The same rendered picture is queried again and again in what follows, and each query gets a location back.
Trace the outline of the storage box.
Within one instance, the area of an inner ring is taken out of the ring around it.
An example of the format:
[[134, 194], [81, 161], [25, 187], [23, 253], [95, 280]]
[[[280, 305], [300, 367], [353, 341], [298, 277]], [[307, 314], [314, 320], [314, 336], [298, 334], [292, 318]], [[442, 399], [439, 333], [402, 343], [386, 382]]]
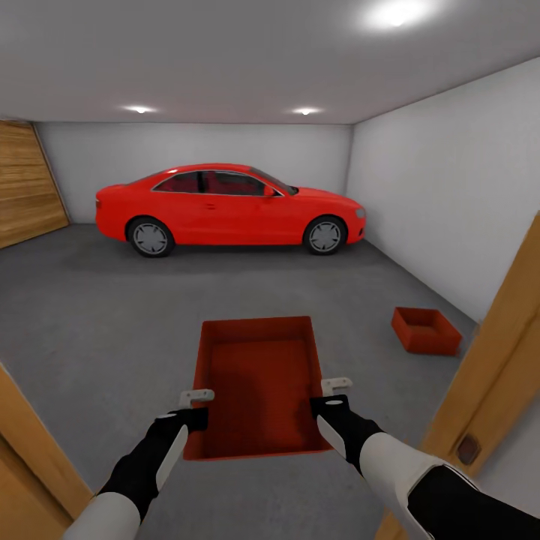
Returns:
[[207, 320], [193, 390], [211, 389], [208, 428], [187, 437], [184, 460], [213, 461], [330, 451], [312, 417], [323, 396], [310, 316]]
[[463, 340], [439, 310], [396, 307], [391, 325], [408, 353], [453, 356]]

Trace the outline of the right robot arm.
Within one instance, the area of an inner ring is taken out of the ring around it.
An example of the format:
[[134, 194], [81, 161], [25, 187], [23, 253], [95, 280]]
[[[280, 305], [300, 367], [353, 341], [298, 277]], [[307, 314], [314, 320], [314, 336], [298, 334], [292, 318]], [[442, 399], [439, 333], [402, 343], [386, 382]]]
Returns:
[[353, 464], [412, 540], [540, 540], [540, 519], [488, 496], [462, 470], [350, 411], [348, 377], [321, 381], [310, 398], [319, 432]]

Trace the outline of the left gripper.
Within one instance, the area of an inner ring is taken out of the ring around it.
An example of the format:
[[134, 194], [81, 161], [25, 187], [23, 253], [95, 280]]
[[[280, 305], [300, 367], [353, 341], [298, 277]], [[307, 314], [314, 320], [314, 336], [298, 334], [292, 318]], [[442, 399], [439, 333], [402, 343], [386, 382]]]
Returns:
[[208, 407], [200, 407], [198, 409], [175, 410], [174, 413], [183, 413], [185, 416], [189, 417], [190, 429], [189, 427], [187, 428], [188, 434], [191, 434], [193, 431], [203, 431], [208, 428]]

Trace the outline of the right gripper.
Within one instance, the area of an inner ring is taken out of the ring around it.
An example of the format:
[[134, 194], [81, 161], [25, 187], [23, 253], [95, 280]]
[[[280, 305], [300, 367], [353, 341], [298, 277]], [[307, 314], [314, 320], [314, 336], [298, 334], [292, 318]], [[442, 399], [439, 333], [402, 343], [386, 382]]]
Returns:
[[322, 412], [323, 404], [326, 400], [341, 400], [344, 404], [349, 407], [348, 398], [345, 394], [334, 395], [331, 397], [312, 397], [310, 398], [310, 408], [312, 412], [312, 417], [317, 419], [317, 415]]

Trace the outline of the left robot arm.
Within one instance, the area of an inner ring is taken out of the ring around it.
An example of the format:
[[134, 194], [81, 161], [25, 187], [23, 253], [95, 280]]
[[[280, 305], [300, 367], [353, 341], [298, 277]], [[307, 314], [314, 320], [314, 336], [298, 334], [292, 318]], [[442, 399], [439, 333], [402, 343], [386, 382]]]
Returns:
[[152, 499], [170, 476], [193, 431], [208, 428], [211, 389], [184, 391], [179, 410], [157, 416], [143, 439], [115, 465], [109, 481], [59, 540], [134, 540]]

